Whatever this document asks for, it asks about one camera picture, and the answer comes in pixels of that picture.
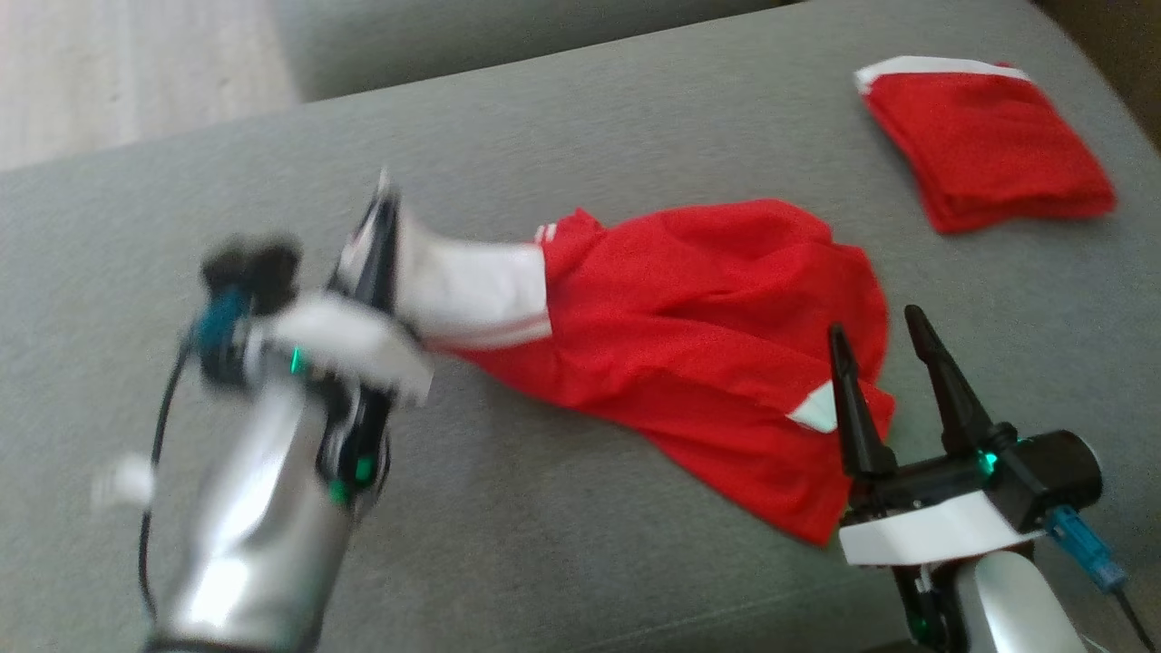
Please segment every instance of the gray couch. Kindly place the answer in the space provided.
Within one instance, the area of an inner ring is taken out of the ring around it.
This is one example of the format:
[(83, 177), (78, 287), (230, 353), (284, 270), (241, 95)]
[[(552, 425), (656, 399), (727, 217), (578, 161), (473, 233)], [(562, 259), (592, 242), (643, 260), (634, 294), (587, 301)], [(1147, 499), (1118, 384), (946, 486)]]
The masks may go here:
[(781, 0), (272, 0), (305, 100), (605, 43)]
[[(1111, 220), (940, 237), (851, 72), (900, 53), (1012, 62), (1106, 165)], [(0, 177), (0, 650), (131, 651), (136, 521), (93, 517), (94, 467), (149, 446), (197, 263), (293, 230), (324, 279), (381, 164), (460, 237), (528, 238), (777, 196), (864, 246), (896, 320), (881, 386), (904, 460), (938, 451), (899, 317), (922, 304), (997, 418), (1069, 428), (1106, 473), (1087, 511), (1161, 632), (1161, 159), (1076, 48), (1018, 0), (813, 0), (405, 85)], [(179, 392), (154, 522), (160, 582), (197, 478), (241, 406)], [(794, 541), (642, 438), (442, 360), (395, 423), (384, 502), (356, 534), (322, 651), (843, 652), (903, 637), (884, 573)], [(1135, 651), (1051, 546), (1079, 626)]]

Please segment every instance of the red clothing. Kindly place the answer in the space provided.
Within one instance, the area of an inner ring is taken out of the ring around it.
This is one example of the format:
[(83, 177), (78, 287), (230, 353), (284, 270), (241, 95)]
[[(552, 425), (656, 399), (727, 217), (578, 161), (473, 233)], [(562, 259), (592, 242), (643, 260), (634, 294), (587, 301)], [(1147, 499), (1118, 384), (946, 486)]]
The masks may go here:
[(850, 488), (838, 438), (787, 414), (829, 381), (837, 321), (887, 433), (894, 400), (870, 385), (887, 307), (863, 251), (777, 200), (670, 209), (614, 229), (577, 210), (550, 232), (551, 335), (456, 354), (532, 396), (636, 429), (726, 497), (825, 544)]
[(871, 115), (910, 160), (940, 234), (1015, 216), (1096, 217), (1117, 203), (1096, 157), (1023, 71), (896, 57), (856, 78)]

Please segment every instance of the white stripe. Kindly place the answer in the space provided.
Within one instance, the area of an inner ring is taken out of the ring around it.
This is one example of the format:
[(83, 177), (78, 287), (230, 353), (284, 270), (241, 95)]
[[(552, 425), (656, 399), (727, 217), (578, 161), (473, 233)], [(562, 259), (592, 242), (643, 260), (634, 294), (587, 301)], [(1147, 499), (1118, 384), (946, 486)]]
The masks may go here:
[(829, 433), (838, 428), (835, 411), (835, 387), (827, 381), (806, 395), (789, 415), (791, 419), (820, 433)]
[(438, 346), (440, 349), (486, 351), (522, 345), (524, 343), (540, 340), (551, 335), (553, 323), (548, 320), (548, 316), (545, 315), (545, 318), (539, 322), (525, 324), (519, 329), (511, 331), (492, 331), (478, 335), (463, 333), (455, 336), (435, 336), (432, 338), (425, 338), (425, 342), (428, 345)]
[(995, 74), (1032, 81), (1027, 73), (1019, 69), (1008, 69), (976, 62), (974, 59), (946, 59), (943, 57), (895, 57), (854, 72), (854, 85), (859, 87), (859, 93), (866, 95), (871, 92), (871, 85), (885, 74), (899, 73), (940, 73), (940, 72), (964, 72), (972, 74)]

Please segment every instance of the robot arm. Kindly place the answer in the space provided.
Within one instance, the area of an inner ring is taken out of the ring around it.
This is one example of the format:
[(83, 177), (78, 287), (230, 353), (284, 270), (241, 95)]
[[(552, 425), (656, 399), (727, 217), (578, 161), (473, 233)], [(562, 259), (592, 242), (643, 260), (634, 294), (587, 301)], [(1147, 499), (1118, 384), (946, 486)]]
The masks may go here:
[(1048, 533), (1117, 595), (1141, 641), (1152, 643), (1122, 594), (1124, 572), (1076, 517), (1102, 491), (1093, 451), (1069, 431), (1018, 438), (993, 423), (916, 306), (906, 309), (915, 353), (931, 375), (944, 455), (900, 466), (882, 444), (857, 382), (841, 325), (830, 352), (843, 468), (853, 481), (839, 541), (848, 562), (889, 567), (915, 643), (949, 653), (1083, 653), (1052, 589), (1032, 564)]

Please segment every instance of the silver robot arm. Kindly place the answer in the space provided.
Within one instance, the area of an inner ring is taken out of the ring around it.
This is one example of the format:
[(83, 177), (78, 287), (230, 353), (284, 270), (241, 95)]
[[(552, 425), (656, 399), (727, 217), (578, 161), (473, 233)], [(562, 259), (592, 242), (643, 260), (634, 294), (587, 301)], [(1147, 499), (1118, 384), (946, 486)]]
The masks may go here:
[(207, 473), (145, 651), (317, 647), (351, 533), (387, 476), (388, 415), (421, 402), (432, 379), (392, 317), (397, 217), (381, 185), (319, 295), (296, 296), (284, 244), (235, 244), (203, 266), (211, 303), (194, 353), (204, 379), (252, 408)]

